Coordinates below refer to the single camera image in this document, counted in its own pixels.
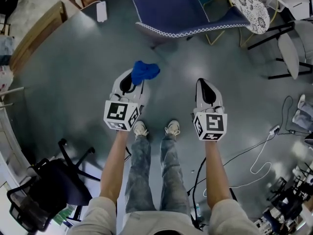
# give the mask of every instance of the white sneaker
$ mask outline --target white sneaker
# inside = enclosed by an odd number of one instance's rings
[[[305,95],[302,94],[300,99],[299,99],[299,102],[298,102],[298,109],[300,109],[302,107],[304,102],[305,102]]]
[[[147,136],[148,135],[148,129],[145,126],[143,121],[137,121],[134,125],[134,134],[135,137],[137,138],[138,136]]]
[[[297,110],[292,118],[292,122],[295,123],[295,118],[300,115],[300,110]]]
[[[165,133],[177,136],[180,133],[178,121],[176,120],[170,121],[168,126],[165,128]]]

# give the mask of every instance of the blue cloth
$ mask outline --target blue cloth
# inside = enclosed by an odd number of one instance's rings
[[[180,212],[190,216],[190,204],[182,180],[176,140],[167,134],[161,141],[162,193],[160,211]],[[126,213],[156,211],[149,187],[151,146],[145,136],[138,136],[132,144],[131,169],[125,191]]]
[[[145,79],[155,78],[159,73],[160,69],[157,64],[145,64],[142,61],[137,61],[132,71],[132,82],[134,85],[138,85]]]

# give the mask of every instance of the plug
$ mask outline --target plug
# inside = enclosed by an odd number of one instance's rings
[[[279,126],[279,125],[276,125],[274,128],[272,128],[272,129],[269,131],[269,134],[270,134],[270,135],[275,135],[276,133],[279,132],[279,128],[280,128],[280,126]]]

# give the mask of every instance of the gray floor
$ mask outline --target gray floor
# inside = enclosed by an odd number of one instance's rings
[[[193,186],[204,158],[204,143],[198,140],[190,116],[195,107],[198,78],[211,81],[223,95],[228,130],[219,142],[219,149],[224,162],[266,139],[268,131],[281,123],[281,107],[286,96],[292,96],[295,101],[290,109],[291,119],[299,96],[312,91],[311,76],[297,80],[268,81],[265,78],[287,71],[283,63],[274,61],[278,55],[275,40],[247,51],[238,47],[238,29],[229,29],[212,47],[204,36],[197,36],[188,42],[180,39],[152,51],[149,42],[134,26],[137,15],[132,0],[106,1],[109,17],[106,22],[96,21],[95,5],[77,13],[37,49],[12,84],[12,88],[26,88],[24,94],[7,97],[8,102],[15,102],[7,109],[12,126],[24,152],[34,153],[37,160],[57,154],[57,141],[64,137],[72,147],[71,154],[76,157],[94,146],[96,154],[89,158],[86,170],[100,176],[115,136],[103,121],[105,100],[109,98],[114,80],[137,60],[157,63],[161,73],[148,81],[152,97],[141,119],[145,120],[150,132],[150,185],[158,207],[161,194],[159,143],[169,120],[176,118],[180,122],[177,149],[187,189]],[[218,8],[221,9],[208,7],[209,17],[213,11],[214,16],[225,12],[222,7]],[[290,120],[288,126],[298,129]],[[133,140],[131,134],[129,146]],[[273,166],[269,175],[234,190],[250,218],[260,217],[268,205],[265,194],[270,184],[280,176],[288,179],[299,161],[312,160],[302,140],[302,137],[283,135],[270,141],[254,169],[271,161]],[[249,183],[266,173],[268,167],[259,175],[249,172],[260,150],[258,147],[225,166],[232,186]],[[123,194],[129,165],[130,162],[126,162],[118,200],[118,231],[125,208]],[[92,194],[96,196],[98,184],[94,183],[92,187]],[[209,210],[202,195],[204,189],[205,183],[199,184],[196,202],[208,217]]]

